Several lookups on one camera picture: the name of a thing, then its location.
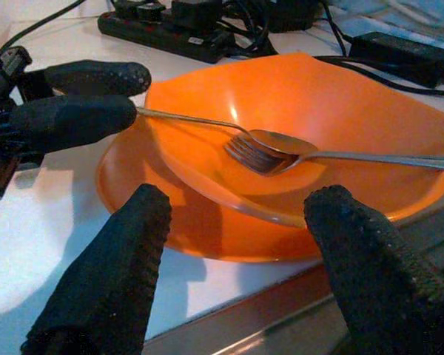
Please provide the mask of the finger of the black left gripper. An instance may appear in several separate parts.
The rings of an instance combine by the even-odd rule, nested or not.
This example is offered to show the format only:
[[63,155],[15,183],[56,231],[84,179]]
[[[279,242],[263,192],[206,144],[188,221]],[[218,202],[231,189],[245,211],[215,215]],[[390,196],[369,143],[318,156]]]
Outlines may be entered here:
[[74,61],[44,70],[48,85],[67,95],[124,95],[146,92],[152,77],[135,62]]
[[27,102],[10,113],[10,125],[36,152],[96,143],[130,127],[134,103],[124,95],[60,95]]

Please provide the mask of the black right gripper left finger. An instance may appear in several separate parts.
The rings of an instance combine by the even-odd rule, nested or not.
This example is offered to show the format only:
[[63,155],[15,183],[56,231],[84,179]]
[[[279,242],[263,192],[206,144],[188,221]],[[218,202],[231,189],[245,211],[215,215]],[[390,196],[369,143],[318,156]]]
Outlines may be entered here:
[[140,354],[171,211],[140,185],[63,273],[21,353]]

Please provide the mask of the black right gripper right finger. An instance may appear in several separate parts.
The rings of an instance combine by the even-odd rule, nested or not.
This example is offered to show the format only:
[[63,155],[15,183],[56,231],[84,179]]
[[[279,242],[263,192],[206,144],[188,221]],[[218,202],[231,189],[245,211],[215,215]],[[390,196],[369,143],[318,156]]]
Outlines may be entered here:
[[444,276],[343,186],[304,200],[356,354],[444,354]]

